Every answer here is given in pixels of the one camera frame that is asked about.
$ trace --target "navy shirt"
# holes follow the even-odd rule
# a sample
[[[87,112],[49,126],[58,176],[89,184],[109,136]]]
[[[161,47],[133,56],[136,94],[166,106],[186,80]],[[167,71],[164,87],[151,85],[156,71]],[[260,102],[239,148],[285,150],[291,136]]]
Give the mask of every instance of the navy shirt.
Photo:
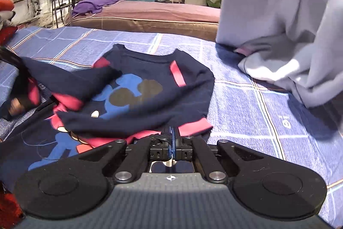
[[[83,143],[97,146],[92,140],[99,137],[131,141],[151,134],[142,131],[167,126],[179,127],[182,136],[212,127],[205,118],[213,73],[178,49],[157,56],[117,44],[92,68],[75,72],[29,58],[21,61],[18,86],[14,83],[1,116],[13,118],[9,111],[15,98],[26,110],[37,106],[38,83],[52,97],[0,144],[0,180],[10,191],[25,171],[80,153]]]

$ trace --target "bed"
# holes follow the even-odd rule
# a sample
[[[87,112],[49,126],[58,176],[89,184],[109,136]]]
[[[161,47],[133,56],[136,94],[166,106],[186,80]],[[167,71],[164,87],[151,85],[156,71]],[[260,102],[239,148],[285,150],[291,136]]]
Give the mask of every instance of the bed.
[[[102,12],[73,17],[73,26],[133,32],[163,32],[215,41],[220,9],[121,0]]]
[[[318,172],[328,187],[320,216],[334,227],[343,224],[343,137],[337,110],[329,103],[309,111],[291,94],[250,79],[237,68],[241,57],[232,50],[194,37],[82,27],[21,29],[8,48],[73,71],[90,67],[116,43],[155,55],[179,48],[209,67],[216,80],[208,114],[214,128],[208,143],[228,139]],[[0,104],[14,77],[14,68],[1,62]],[[12,122],[1,119],[0,138],[5,140],[32,113]]]

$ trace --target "white blanket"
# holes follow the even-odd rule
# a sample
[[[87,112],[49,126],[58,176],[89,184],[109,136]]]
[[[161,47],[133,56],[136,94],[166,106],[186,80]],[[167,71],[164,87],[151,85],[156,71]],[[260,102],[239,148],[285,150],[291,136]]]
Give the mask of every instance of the white blanket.
[[[217,42],[248,51],[242,71],[306,107],[343,90],[343,0],[223,0]]]

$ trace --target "blue plaid bed sheet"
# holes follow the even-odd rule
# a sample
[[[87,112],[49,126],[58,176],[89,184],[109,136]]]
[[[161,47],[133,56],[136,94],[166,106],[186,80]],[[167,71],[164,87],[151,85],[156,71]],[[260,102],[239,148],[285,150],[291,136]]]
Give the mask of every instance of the blue plaid bed sheet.
[[[8,48],[20,56],[74,71],[89,68],[116,43],[154,55],[178,48],[209,67],[215,85],[208,114],[214,128],[208,143],[228,139],[318,172],[328,187],[320,216],[334,227],[343,225],[343,136],[336,111],[330,103],[307,110],[284,90],[251,79],[237,68],[240,56],[225,47],[161,33],[30,27],[19,30]],[[15,76],[15,68],[0,63],[0,104]],[[4,140],[32,113],[12,122],[0,120],[0,138]]]

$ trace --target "screw head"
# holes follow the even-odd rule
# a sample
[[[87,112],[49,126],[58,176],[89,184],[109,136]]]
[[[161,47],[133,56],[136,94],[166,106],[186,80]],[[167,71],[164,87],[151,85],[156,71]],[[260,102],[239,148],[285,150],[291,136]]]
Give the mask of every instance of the screw head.
[[[130,172],[121,171],[116,174],[116,179],[118,180],[128,180],[132,178],[132,174]]]
[[[225,179],[226,175],[223,172],[215,171],[211,172],[209,177],[213,180],[222,180]]]

